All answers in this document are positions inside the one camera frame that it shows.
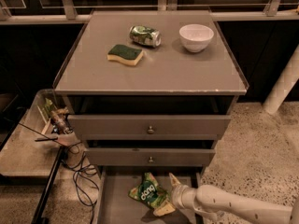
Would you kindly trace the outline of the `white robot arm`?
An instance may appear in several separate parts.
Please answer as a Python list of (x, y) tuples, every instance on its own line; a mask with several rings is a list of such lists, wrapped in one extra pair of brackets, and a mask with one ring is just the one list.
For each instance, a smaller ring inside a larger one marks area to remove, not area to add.
[(289, 207), (232, 194), (212, 185), (191, 188), (181, 184), (172, 173), (169, 177), (170, 200), (154, 210), (157, 217), (184, 209), (211, 221), (219, 221), (224, 213), (230, 213), (251, 224), (299, 224), (299, 200)]

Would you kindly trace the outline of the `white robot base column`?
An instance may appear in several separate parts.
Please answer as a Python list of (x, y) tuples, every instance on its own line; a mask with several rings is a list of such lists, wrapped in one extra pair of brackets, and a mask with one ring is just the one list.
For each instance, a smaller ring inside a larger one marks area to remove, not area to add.
[(299, 80), (299, 45), (263, 103), (263, 109), (275, 114)]

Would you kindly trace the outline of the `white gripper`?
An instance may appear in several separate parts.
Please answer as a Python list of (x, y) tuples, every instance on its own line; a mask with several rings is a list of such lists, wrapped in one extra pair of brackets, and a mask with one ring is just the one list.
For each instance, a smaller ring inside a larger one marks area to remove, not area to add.
[(180, 184), (180, 181), (172, 173), (169, 174), (169, 178), (173, 187), (171, 191), (172, 203), (164, 201), (160, 206), (155, 208), (153, 215), (156, 217), (173, 213), (176, 211), (176, 208), (194, 210), (197, 189)]

